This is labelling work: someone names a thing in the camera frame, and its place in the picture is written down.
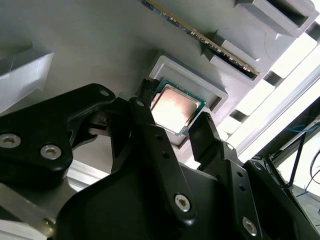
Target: silver screw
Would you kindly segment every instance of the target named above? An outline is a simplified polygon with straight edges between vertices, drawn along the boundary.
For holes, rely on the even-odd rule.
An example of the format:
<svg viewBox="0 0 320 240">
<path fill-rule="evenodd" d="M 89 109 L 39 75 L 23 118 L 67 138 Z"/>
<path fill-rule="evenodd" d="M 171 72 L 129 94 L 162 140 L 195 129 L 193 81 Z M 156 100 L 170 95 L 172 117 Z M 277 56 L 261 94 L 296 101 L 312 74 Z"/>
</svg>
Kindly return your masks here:
<svg viewBox="0 0 320 240">
<path fill-rule="evenodd" d="M 40 154 L 45 159 L 56 160 L 62 154 L 61 149 L 56 145 L 45 145 L 41 148 Z"/>
<path fill-rule="evenodd" d="M 231 151 L 235 150 L 235 148 L 234 148 L 233 146 L 231 146 L 229 143 L 227 143 L 226 146 L 227 146 Z"/>
<path fill-rule="evenodd" d="M 144 106 L 144 103 L 143 103 L 142 101 L 137 100 L 136 103 L 137 103 L 139 106 L 141 106 L 141 107 Z"/>
<path fill-rule="evenodd" d="M 245 228 L 245 230 L 247 230 L 247 232 L 255 237 L 258 234 L 258 230 L 256 228 L 256 226 L 253 224 L 252 221 L 250 221 L 248 218 L 246 218 L 245 216 L 242 218 L 242 225 Z"/>
<path fill-rule="evenodd" d="M 106 90 L 101 90 L 100 93 L 101 93 L 103 96 L 106 96 L 106 97 L 109 96 L 109 93 L 108 93 Z"/>
<path fill-rule="evenodd" d="M 262 170 L 262 168 L 260 167 L 259 163 L 257 163 L 256 161 L 253 162 L 253 165 L 254 165 L 258 170 Z"/>
<path fill-rule="evenodd" d="M 0 147 L 13 149 L 21 144 L 21 138 L 12 133 L 0 135 Z"/>
<path fill-rule="evenodd" d="M 177 194 L 174 197 L 174 202 L 181 211 L 188 212 L 190 210 L 190 202 L 184 195 Z"/>
</svg>

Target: ram stick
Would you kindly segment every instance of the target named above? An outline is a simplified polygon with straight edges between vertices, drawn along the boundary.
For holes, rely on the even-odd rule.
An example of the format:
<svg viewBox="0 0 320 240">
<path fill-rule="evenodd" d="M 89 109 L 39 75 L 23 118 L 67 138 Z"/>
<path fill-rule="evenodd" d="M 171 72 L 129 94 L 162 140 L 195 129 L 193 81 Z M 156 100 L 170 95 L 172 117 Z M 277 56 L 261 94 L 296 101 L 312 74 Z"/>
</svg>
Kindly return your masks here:
<svg viewBox="0 0 320 240">
<path fill-rule="evenodd" d="M 259 75 L 259 72 L 255 71 L 251 66 L 244 63 L 242 60 L 240 60 L 238 57 L 224 49 L 223 47 L 219 46 L 215 42 L 211 41 L 209 38 L 202 35 L 200 32 L 198 32 L 196 29 L 179 19 L 178 17 L 174 16 L 170 12 L 168 12 L 166 9 L 161 7 L 159 4 L 155 3 L 153 0 L 139 0 L 145 7 L 150 9 L 151 11 L 159 14 L 160 16 L 164 17 L 175 25 L 176 27 L 183 30 L 185 33 L 187 33 L 192 38 L 198 40 L 199 42 L 205 44 L 208 46 L 211 50 L 213 50 L 216 54 L 216 56 L 220 57 L 224 61 L 228 62 L 230 65 L 232 65 L 234 68 L 248 76 L 250 79 L 255 79 L 256 76 Z"/>
</svg>

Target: gray 3d-printed holder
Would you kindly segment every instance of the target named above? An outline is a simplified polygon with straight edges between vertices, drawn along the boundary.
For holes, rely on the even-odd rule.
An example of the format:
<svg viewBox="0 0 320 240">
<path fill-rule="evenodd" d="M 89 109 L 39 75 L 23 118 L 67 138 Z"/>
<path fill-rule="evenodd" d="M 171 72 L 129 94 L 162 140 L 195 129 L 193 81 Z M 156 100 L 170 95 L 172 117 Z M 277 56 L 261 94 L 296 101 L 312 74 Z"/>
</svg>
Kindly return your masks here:
<svg viewBox="0 0 320 240">
<path fill-rule="evenodd" d="M 53 55 L 30 49 L 0 60 L 0 113 L 43 89 Z"/>
<path fill-rule="evenodd" d="M 251 78 L 251 77 L 247 76 L 246 74 L 242 73 L 241 71 L 239 71 L 238 69 L 236 69 L 235 67 L 230 65 L 228 62 L 224 61 L 219 56 L 217 56 L 216 53 L 213 50 L 211 50 L 210 48 L 206 47 L 202 54 L 219 71 L 224 71 L 225 73 L 228 73 L 234 79 L 239 80 L 240 82 L 242 82 L 243 84 L 249 86 L 252 89 L 268 73 L 268 69 L 266 69 L 261 64 L 259 64 L 259 59 L 253 59 L 248 54 L 246 54 L 244 51 L 242 51 L 241 49 L 236 47 L 234 44 L 229 42 L 228 40 L 218 36 L 217 34 L 215 34 L 212 37 L 212 40 L 216 44 L 218 44 L 219 46 L 221 46 L 224 49 L 228 50 L 230 53 L 232 53 L 235 56 L 239 57 L 245 63 L 247 63 L 248 65 L 253 67 L 257 72 L 259 72 L 259 76 L 255 76 L 254 78 Z"/>
<path fill-rule="evenodd" d="M 248 18 L 267 34 L 298 38 L 315 21 L 319 13 L 310 0 L 238 0 Z"/>
<path fill-rule="evenodd" d="M 216 113 L 228 99 L 227 92 L 214 86 L 204 76 L 163 52 L 157 55 L 151 66 L 149 78 L 159 81 L 166 79 L 201 98 L 206 102 L 202 112 Z M 185 135 L 176 136 L 168 131 L 167 135 L 177 154 L 182 154 L 190 146 L 190 141 Z"/>
</svg>

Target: blue wire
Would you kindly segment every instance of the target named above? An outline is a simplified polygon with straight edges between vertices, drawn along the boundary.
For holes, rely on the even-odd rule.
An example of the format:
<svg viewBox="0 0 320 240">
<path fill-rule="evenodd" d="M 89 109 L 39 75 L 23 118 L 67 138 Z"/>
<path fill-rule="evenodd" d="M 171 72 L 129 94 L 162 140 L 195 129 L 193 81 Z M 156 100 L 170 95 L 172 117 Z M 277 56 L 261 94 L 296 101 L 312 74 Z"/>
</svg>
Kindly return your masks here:
<svg viewBox="0 0 320 240">
<path fill-rule="evenodd" d="M 286 130 L 288 131 L 291 131 L 291 132 L 294 132 L 294 133 L 308 133 L 308 132 L 312 132 L 314 131 L 315 129 L 319 128 L 320 125 L 317 123 L 315 124 L 314 126 L 312 126 L 311 128 L 309 128 L 308 130 L 296 130 L 295 128 L 298 128 L 298 127 L 302 127 L 301 125 L 298 125 L 298 126 L 295 126 L 294 128 L 287 128 Z"/>
</svg>

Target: processor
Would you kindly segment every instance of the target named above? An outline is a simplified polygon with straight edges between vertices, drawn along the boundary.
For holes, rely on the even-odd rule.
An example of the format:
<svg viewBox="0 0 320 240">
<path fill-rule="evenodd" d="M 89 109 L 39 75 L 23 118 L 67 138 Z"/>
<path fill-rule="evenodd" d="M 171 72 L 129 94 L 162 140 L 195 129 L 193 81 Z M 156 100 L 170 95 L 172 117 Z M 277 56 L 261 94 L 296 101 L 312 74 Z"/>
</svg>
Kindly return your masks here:
<svg viewBox="0 0 320 240">
<path fill-rule="evenodd" d="M 153 94 L 151 112 L 158 125 L 180 136 L 205 105 L 191 92 L 163 79 Z"/>
</svg>

